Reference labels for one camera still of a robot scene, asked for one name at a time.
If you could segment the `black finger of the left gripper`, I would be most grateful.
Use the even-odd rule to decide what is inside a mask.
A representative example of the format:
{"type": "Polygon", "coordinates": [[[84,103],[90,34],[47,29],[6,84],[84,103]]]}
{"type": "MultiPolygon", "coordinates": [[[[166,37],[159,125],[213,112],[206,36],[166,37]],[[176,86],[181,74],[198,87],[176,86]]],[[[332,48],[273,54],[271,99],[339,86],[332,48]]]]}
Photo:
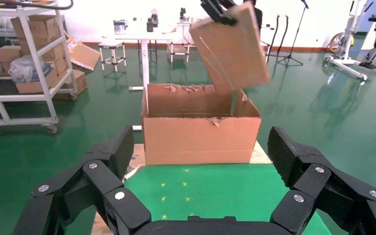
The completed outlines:
{"type": "Polygon", "coordinates": [[[234,26],[237,23],[237,20],[227,14],[221,7],[223,6],[226,9],[230,9],[236,6],[233,0],[201,0],[200,5],[216,23],[229,26],[234,26]]]}

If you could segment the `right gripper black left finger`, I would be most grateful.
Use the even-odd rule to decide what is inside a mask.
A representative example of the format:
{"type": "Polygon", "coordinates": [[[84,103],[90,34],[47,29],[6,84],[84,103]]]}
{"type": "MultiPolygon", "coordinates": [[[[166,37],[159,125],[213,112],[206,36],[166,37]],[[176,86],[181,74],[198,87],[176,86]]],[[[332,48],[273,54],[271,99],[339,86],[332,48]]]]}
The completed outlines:
{"type": "Polygon", "coordinates": [[[96,208],[113,234],[135,234],[152,219],[123,183],[133,152],[131,126],[112,140],[94,144],[79,163],[32,190],[13,234],[64,235],[89,207],[96,208]]]}

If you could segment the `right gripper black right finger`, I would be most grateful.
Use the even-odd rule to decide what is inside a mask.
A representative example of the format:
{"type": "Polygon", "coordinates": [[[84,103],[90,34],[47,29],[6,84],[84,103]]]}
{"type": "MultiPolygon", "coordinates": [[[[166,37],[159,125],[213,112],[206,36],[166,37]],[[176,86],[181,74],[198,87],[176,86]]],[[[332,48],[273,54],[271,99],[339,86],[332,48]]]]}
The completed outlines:
{"type": "Polygon", "coordinates": [[[269,132],[268,157],[288,192],[270,222],[300,235],[316,210],[350,235],[376,235],[376,188],[337,169],[315,147],[300,144],[279,126],[269,132]]]}

